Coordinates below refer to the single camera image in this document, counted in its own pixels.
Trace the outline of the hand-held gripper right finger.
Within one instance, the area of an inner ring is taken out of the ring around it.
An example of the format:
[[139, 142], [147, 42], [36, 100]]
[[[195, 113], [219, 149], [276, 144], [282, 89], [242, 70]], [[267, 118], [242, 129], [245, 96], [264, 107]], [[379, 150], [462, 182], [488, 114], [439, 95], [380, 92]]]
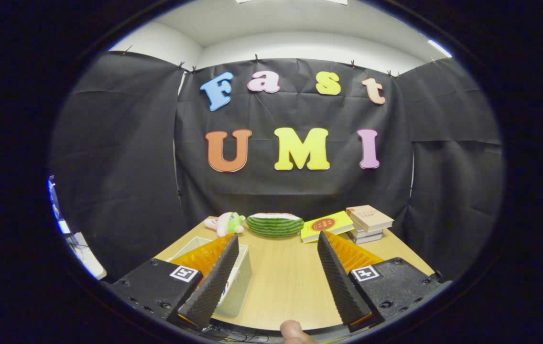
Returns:
[[451, 283], [439, 272], [427, 275], [401, 257], [381, 259], [326, 231], [317, 252], [342, 324], [352, 333], [407, 313]]

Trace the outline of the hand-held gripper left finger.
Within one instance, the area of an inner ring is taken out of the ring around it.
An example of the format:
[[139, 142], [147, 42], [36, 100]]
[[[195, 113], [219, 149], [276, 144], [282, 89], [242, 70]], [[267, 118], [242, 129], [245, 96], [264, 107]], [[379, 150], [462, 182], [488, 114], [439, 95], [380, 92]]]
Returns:
[[238, 235], [227, 235], [169, 262], [149, 259], [109, 290], [156, 322], [201, 331], [223, 296], [238, 254]]

